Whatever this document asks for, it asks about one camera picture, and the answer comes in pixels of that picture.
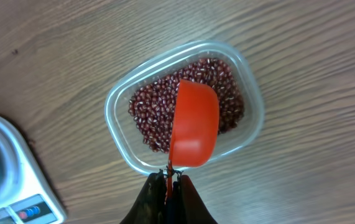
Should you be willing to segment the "red scoop with blue handle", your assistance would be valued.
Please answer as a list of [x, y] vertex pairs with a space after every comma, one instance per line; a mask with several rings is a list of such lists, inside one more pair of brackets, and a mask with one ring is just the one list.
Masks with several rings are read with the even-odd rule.
[[208, 85], [181, 80], [177, 94], [167, 165], [167, 198], [172, 197], [173, 166], [199, 167], [215, 148], [219, 102]]

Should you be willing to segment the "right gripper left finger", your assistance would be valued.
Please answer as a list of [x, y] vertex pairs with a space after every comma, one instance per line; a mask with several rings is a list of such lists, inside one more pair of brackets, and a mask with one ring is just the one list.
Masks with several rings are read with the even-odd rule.
[[166, 192], [164, 173], [151, 173], [121, 224], [165, 223]]

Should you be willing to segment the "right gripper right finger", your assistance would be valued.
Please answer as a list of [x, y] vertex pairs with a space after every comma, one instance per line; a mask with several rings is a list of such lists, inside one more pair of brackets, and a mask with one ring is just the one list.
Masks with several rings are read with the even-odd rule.
[[173, 183], [173, 223], [217, 224], [187, 175]]

